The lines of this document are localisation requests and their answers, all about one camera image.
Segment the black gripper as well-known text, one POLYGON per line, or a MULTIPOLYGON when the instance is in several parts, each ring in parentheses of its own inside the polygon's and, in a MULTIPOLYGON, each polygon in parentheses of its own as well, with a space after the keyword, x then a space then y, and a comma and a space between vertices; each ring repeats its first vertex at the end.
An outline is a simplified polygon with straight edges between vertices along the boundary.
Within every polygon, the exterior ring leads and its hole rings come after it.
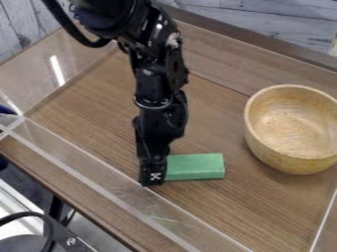
POLYGON ((133 119, 139 159, 138 182, 143 187, 163 184, 170 145, 184 137, 188 122, 189 102, 184 91, 173 94, 163 108, 143 108, 133 119))

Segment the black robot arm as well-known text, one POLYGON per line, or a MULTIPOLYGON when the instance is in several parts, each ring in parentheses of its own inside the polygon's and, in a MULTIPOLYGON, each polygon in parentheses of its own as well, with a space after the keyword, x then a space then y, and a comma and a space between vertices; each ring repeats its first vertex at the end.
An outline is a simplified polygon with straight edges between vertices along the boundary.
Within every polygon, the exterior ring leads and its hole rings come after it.
POLYGON ((177 23, 155 0, 70 0, 83 27, 118 42, 135 77, 133 119, 139 160, 138 182, 161 185, 171 143, 184 137, 189 102, 184 86, 190 70, 177 23))

